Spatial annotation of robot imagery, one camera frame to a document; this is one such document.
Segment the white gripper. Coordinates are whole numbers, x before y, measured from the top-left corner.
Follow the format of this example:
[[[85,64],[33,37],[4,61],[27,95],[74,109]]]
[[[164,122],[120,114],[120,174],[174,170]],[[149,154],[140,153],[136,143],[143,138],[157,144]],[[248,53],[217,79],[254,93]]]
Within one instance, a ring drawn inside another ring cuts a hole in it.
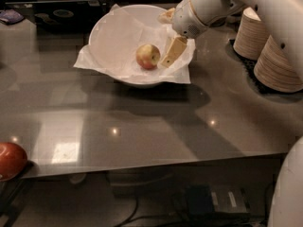
[[[204,25],[195,14],[191,0],[183,0],[176,8],[162,12],[157,20],[161,24],[172,23],[172,29],[181,35],[168,38],[165,55],[160,61],[160,64],[165,67],[173,65],[182,55],[187,48],[187,38],[196,39],[207,30],[207,26]]]

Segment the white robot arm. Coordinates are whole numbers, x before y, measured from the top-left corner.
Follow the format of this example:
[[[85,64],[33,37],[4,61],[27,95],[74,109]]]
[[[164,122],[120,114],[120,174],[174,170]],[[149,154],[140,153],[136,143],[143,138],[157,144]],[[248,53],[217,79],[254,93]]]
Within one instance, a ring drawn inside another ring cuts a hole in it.
[[[217,20],[253,9],[303,79],[303,0],[183,0],[169,22],[177,34],[195,39]],[[303,227],[303,138],[279,171],[267,227]]]

